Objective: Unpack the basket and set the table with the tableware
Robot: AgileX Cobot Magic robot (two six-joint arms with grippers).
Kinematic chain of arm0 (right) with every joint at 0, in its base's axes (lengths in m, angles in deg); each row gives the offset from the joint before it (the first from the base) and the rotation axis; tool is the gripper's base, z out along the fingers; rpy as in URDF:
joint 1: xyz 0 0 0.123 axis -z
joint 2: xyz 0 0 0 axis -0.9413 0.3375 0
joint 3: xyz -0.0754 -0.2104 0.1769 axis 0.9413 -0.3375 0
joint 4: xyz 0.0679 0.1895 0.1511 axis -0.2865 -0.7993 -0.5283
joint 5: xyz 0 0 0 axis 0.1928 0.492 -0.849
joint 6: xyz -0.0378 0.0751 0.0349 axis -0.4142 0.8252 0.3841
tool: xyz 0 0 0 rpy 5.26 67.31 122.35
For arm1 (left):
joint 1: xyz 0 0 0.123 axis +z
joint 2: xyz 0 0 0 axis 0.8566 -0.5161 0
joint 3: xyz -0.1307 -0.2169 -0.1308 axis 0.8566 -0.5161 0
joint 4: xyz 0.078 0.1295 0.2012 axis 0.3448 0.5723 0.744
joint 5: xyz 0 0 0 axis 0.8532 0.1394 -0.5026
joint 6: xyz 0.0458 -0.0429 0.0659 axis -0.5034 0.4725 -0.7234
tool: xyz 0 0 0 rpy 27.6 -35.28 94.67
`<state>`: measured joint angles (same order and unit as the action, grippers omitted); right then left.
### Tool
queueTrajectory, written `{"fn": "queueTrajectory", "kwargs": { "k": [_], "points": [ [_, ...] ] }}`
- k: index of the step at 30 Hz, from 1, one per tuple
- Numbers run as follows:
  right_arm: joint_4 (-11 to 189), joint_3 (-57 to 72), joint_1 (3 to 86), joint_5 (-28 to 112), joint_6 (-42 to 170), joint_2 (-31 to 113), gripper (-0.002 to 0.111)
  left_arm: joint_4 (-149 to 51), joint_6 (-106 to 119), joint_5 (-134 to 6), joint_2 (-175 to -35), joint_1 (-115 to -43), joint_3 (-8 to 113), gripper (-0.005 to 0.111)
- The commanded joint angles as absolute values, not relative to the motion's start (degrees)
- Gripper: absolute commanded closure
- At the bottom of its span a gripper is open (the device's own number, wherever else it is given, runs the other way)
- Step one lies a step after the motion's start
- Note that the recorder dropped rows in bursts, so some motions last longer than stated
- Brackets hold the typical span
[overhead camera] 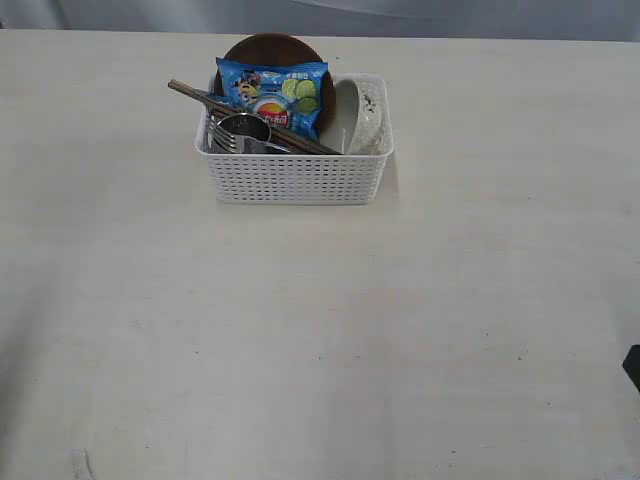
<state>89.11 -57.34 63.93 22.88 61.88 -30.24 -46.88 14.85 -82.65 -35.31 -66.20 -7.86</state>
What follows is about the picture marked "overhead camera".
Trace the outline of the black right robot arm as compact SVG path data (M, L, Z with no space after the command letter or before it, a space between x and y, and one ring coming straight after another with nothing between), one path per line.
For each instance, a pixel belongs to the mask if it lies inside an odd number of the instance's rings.
M622 368L637 391L640 391L640 345L632 345L622 362Z

